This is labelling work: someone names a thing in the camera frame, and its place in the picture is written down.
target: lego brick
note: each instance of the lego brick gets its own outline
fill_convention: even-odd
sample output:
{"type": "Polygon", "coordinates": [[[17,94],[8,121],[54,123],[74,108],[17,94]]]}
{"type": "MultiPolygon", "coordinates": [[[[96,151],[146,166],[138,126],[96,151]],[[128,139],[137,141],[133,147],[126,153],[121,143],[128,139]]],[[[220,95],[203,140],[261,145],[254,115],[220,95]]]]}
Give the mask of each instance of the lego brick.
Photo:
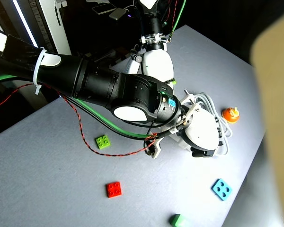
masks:
{"type": "Polygon", "coordinates": [[[107,189],[107,196],[109,198],[122,195],[120,182],[109,183],[106,186],[106,189],[107,189]]]}
{"type": "Polygon", "coordinates": [[[106,135],[96,138],[96,142],[98,144],[99,149],[103,149],[110,146],[110,141],[108,139],[108,136],[106,135]]]}
{"type": "Polygon", "coordinates": [[[223,201],[227,200],[232,191],[231,187],[229,187],[229,185],[222,179],[217,180],[217,182],[213,185],[212,190],[223,201]]]}
{"type": "Polygon", "coordinates": [[[183,215],[176,214],[173,218],[171,225],[173,227],[186,227],[187,226],[187,220],[183,215]]]}

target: lime green lego brick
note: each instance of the lime green lego brick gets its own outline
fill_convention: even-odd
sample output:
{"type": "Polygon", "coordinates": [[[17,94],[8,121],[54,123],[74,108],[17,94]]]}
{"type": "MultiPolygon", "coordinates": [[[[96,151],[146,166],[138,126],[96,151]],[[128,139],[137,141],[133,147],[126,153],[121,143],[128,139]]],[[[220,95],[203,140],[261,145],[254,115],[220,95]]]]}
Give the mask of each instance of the lime green lego brick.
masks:
{"type": "Polygon", "coordinates": [[[98,144],[99,149],[107,148],[110,146],[110,141],[108,139],[108,136],[106,135],[96,138],[96,142],[98,144]]]}
{"type": "Polygon", "coordinates": [[[187,221],[183,215],[176,214],[171,225],[173,227],[187,227],[187,221]]]}

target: table surface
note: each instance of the table surface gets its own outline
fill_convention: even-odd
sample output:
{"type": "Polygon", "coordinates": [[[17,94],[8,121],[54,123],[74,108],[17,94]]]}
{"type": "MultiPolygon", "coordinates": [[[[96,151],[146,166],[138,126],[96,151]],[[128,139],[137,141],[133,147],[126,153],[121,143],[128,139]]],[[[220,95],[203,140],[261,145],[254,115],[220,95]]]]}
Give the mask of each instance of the table surface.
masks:
{"type": "MultiPolygon", "coordinates": [[[[208,93],[218,112],[240,110],[240,120],[231,125],[231,152],[192,158],[165,138],[158,159],[143,152],[99,156],[87,149],[74,111],[59,98],[0,134],[0,227],[168,227],[174,214],[186,216],[189,226],[223,224],[265,133],[256,78],[250,65],[187,26],[175,32],[168,48],[178,98],[186,88],[208,93]],[[219,178],[233,189],[227,201],[211,190],[219,178]],[[123,195],[109,199],[105,185],[114,181],[121,182],[123,195]]],[[[147,131],[92,106],[126,130],[147,131]]],[[[112,144],[105,153],[142,147],[79,112],[92,147],[103,134],[112,144]]]]}

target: orange round toy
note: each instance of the orange round toy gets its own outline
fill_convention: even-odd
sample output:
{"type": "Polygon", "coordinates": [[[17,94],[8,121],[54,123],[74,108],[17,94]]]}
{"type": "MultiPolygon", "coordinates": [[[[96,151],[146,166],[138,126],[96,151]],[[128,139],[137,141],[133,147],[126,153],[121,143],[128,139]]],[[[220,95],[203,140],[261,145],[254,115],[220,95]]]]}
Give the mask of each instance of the orange round toy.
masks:
{"type": "Polygon", "coordinates": [[[222,111],[222,117],[228,123],[234,124],[240,118],[240,114],[236,107],[235,108],[230,107],[222,111]]]}

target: white zip tie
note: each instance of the white zip tie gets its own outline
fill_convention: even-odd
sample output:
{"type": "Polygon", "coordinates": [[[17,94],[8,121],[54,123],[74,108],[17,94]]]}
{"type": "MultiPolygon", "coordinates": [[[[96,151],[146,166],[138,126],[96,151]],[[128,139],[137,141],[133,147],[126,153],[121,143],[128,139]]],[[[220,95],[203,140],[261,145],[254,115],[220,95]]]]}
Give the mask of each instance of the white zip tie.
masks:
{"type": "Polygon", "coordinates": [[[41,53],[39,54],[39,57],[38,57],[38,60],[36,62],[36,65],[35,65],[35,69],[34,69],[34,76],[33,76],[33,82],[34,84],[36,85],[36,92],[35,94],[38,95],[39,94],[39,90],[41,88],[41,85],[40,84],[37,84],[37,77],[38,77],[38,71],[39,71],[39,68],[40,68],[40,65],[41,65],[41,61],[45,55],[45,52],[47,50],[43,48],[43,50],[41,51],[41,53]]]}

